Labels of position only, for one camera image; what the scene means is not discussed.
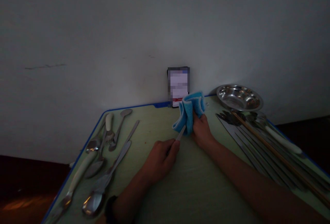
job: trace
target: stainless steel bowl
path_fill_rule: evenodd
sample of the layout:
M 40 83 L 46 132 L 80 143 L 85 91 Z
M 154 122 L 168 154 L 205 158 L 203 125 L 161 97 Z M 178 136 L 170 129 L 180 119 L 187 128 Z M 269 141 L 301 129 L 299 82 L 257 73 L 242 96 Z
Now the stainless steel bowl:
M 262 98 L 253 90 L 240 85 L 222 85 L 217 89 L 220 103 L 228 110 L 242 112 L 258 111 L 264 105 Z

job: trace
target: smartphone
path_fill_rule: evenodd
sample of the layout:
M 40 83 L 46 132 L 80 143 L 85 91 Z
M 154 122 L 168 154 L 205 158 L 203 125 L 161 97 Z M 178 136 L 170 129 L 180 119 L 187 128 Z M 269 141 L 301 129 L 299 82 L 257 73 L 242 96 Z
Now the smartphone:
M 182 98 L 189 94 L 189 67 L 167 69 L 168 107 L 178 107 Z

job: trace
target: hand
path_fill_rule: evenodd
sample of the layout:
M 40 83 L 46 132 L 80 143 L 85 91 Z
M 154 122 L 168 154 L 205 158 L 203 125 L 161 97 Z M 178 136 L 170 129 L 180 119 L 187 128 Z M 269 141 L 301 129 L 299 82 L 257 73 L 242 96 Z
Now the hand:
M 193 111 L 192 115 L 194 118 L 192 127 L 194 131 L 191 136 L 200 148 L 205 149 L 205 146 L 214 142 L 215 138 L 210 131 L 210 126 L 205 114 L 198 118 L 197 114 Z
M 180 141 L 170 139 L 165 142 L 156 141 L 140 172 L 153 185 L 165 178 L 173 167 L 180 149 Z

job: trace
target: cleaning cloth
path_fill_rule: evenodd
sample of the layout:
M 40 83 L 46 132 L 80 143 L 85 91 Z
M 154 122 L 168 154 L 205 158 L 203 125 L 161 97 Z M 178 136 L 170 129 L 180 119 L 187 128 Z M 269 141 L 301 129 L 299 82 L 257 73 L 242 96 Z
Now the cleaning cloth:
M 185 136 L 188 136 L 193 131 L 193 110 L 197 114 L 198 118 L 204 114 L 205 104 L 204 95 L 200 92 L 191 93 L 182 99 L 179 103 L 180 118 L 172 125 L 172 129 L 180 132 L 184 125 L 187 126 Z

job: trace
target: pale yellow table surface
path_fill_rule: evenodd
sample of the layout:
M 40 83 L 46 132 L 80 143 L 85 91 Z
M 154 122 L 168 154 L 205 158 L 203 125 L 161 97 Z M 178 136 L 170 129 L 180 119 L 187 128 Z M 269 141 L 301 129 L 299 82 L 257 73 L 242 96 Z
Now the pale yellow table surface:
M 250 165 L 239 146 L 215 116 L 215 113 L 223 110 L 218 98 L 216 96 L 206 97 L 206 101 L 209 105 L 205 114 L 214 137 Z M 156 140 L 164 141 L 177 136 L 178 133 L 172 130 L 172 124 L 179 118 L 180 111 L 178 108 L 155 108 L 153 105 L 147 105 L 132 109 L 133 112 L 124 120 L 116 150 L 109 152 L 107 148 L 104 149 L 103 155 L 107 158 L 106 166 L 95 177 L 81 180 L 74 193 L 70 208 L 58 223 L 94 223 L 97 220 L 98 217 L 87 219 L 83 215 L 81 207 L 88 197 L 93 183 L 102 172 L 112 165 L 136 120 L 139 119 L 140 123 L 131 138 L 132 145 L 118 166 L 114 179 L 108 187 L 107 199 L 112 195 L 119 195 L 128 185 L 132 177 L 145 162 Z M 121 111 L 112 111 L 114 114 L 114 131 L 119 126 L 119 113 Z M 86 156 L 87 153 L 82 153 L 59 194 L 53 210 L 66 195 L 74 173 Z M 302 161 L 330 181 L 311 161 L 308 159 Z M 294 193 L 330 220 L 330 210 L 311 192 L 304 193 L 295 190 Z M 256 222 L 260 222 L 259 217 L 243 200 L 221 170 L 199 149 L 191 137 L 182 137 L 180 151 L 174 167 L 164 180 L 150 189 L 136 216 L 136 223 Z

